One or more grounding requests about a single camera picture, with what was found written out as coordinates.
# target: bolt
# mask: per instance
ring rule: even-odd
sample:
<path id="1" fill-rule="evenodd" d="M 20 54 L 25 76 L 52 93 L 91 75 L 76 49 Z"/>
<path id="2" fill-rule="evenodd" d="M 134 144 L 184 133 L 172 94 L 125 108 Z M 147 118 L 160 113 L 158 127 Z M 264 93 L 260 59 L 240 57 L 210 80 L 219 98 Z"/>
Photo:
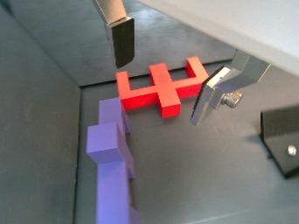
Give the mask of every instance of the bolt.
<path id="1" fill-rule="evenodd" d="M 239 105 L 239 101 L 243 97 L 240 92 L 232 92 L 223 96 L 222 104 L 227 104 L 232 109 Z"/>
<path id="2" fill-rule="evenodd" d="M 296 154 L 296 148 L 292 146 L 292 145 L 288 145 L 288 148 L 287 148 L 287 154 L 290 155 L 290 156 L 295 156 L 295 154 Z"/>

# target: white panel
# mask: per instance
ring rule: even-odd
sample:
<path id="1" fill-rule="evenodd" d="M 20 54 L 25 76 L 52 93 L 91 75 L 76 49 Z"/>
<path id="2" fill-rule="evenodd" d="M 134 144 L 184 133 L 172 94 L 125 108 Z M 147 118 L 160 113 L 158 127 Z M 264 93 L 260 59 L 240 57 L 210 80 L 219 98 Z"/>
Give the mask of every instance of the white panel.
<path id="1" fill-rule="evenodd" d="M 139 2 L 299 76 L 299 1 Z"/>

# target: red block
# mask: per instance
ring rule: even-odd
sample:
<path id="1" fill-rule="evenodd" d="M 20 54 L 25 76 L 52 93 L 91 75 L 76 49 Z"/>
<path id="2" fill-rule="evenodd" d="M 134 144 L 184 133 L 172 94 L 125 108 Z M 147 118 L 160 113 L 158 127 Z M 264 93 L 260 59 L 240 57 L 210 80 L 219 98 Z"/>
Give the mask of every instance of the red block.
<path id="1" fill-rule="evenodd" d="M 190 78 L 172 80 L 164 63 L 150 66 L 154 85 L 134 90 L 130 87 L 127 71 L 116 73 L 117 92 L 125 110 L 159 103 L 163 117 L 178 116 L 182 111 L 180 98 L 198 95 L 202 83 L 208 78 L 198 57 L 187 59 L 186 70 Z"/>

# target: metal bracket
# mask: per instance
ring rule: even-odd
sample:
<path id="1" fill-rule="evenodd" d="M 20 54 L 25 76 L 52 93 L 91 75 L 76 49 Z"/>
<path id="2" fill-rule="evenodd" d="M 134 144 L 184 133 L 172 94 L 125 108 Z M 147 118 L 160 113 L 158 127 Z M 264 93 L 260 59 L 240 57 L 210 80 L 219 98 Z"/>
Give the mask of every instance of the metal bracket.
<path id="1" fill-rule="evenodd" d="M 262 139 L 284 177 L 299 171 L 299 106 L 260 113 Z"/>
<path id="2" fill-rule="evenodd" d="M 99 15 L 107 25 L 116 68 L 128 64 L 135 57 L 135 20 L 127 16 L 121 0 L 93 0 Z"/>
<path id="3" fill-rule="evenodd" d="M 220 67 L 203 83 L 191 115 L 191 123 L 196 126 L 222 104 L 231 108 L 238 106 L 243 94 L 236 90 L 259 82 L 270 68 L 267 62 L 240 50 L 236 51 L 231 66 Z"/>

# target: purple block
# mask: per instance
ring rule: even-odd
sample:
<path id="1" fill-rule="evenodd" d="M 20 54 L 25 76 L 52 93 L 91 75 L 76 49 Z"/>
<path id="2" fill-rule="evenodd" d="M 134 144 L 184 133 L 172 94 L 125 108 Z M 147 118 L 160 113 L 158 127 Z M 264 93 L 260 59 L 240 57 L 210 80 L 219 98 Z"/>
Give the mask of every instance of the purple block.
<path id="1" fill-rule="evenodd" d="M 123 134 L 130 133 L 127 112 L 119 98 L 99 102 L 99 123 L 116 122 Z"/>
<path id="2" fill-rule="evenodd" d="M 124 162 L 97 167 L 97 224 L 132 224 Z"/>
<path id="3" fill-rule="evenodd" d="M 87 153 L 97 164 L 97 224 L 139 224 L 131 206 L 134 158 L 127 147 L 127 113 L 119 98 L 99 102 L 100 125 L 88 127 Z"/>
<path id="4" fill-rule="evenodd" d="M 115 122 L 88 127 L 87 153 L 97 165 L 125 161 L 130 178 L 136 176 L 135 162 L 127 147 L 125 136 Z"/>

